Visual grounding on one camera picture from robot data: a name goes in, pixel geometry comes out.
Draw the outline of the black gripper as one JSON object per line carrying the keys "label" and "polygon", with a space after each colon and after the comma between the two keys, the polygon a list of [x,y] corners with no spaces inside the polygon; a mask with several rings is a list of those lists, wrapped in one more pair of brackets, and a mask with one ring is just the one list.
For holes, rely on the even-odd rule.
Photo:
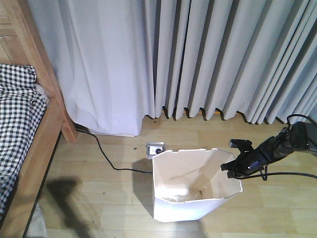
{"label": "black gripper", "polygon": [[251,176],[259,172],[265,165],[265,158],[257,151],[240,154],[236,159],[220,166],[222,171],[227,171],[227,176],[240,178]]}

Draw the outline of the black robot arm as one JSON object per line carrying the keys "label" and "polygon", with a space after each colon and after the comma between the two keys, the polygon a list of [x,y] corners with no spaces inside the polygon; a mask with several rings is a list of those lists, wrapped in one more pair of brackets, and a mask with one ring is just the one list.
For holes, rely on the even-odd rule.
{"label": "black robot arm", "polygon": [[317,123],[313,120],[310,123],[298,121],[289,125],[257,148],[253,148],[252,142],[245,139],[231,139],[229,146],[240,151],[236,159],[220,166],[222,171],[227,171],[229,179],[261,177],[266,181],[268,176],[274,175],[316,178],[315,175],[298,172],[267,172],[268,165],[280,161],[295,151],[317,155]]}

